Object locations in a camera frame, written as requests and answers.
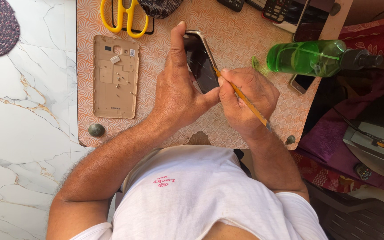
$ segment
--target fingernail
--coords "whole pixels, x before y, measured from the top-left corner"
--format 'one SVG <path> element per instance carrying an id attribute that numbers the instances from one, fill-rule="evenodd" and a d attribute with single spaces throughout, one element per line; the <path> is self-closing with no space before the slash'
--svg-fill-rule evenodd
<path id="1" fill-rule="evenodd" d="M 223 85 L 223 78 L 222 77 L 219 77 L 217 80 L 219 82 L 219 86 Z"/>

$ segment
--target hairy forearm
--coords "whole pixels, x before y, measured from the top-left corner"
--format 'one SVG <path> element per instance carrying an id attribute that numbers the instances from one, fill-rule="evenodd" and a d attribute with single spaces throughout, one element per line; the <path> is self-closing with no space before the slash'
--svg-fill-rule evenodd
<path id="1" fill-rule="evenodd" d="M 253 158 L 256 179 L 272 191 L 307 193 L 294 159 L 280 139 L 267 130 L 246 138 Z"/>
<path id="2" fill-rule="evenodd" d="M 57 194 L 69 202 L 108 199 L 133 167 L 172 134 L 152 116 L 118 134 L 81 160 Z"/>

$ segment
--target green spray bottle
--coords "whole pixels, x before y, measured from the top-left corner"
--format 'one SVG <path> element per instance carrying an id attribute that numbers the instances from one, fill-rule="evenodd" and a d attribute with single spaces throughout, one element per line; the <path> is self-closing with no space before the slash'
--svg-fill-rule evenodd
<path id="1" fill-rule="evenodd" d="M 333 76 L 341 69 L 376 67 L 382 61 L 381 55 L 372 55 L 367 50 L 347 49 L 341 40 L 277 44 L 266 57 L 273 72 L 320 77 Z"/>

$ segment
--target man's left arm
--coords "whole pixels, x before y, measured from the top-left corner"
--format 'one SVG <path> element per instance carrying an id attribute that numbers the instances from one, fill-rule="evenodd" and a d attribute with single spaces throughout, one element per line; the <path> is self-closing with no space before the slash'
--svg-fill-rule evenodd
<path id="1" fill-rule="evenodd" d="M 70 239 L 107 221 L 108 201 L 133 167 L 154 147 L 218 103 L 219 88 L 201 94 L 186 64 L 184 22 L 171 31 L 166 67 L 158 76 L 154 109 L 81 160 L 50 207 L 47 239 Z"/>

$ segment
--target white marble floor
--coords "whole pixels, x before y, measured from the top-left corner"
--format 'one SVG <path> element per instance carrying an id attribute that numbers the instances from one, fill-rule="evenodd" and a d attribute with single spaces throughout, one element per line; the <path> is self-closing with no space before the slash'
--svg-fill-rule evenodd
<path id="1" fill-rule="evenodd" d="M 8 0 L 20 40 L 0 57 L 0 240 L 45 239 L 78 144 L 75 0 Z"/>

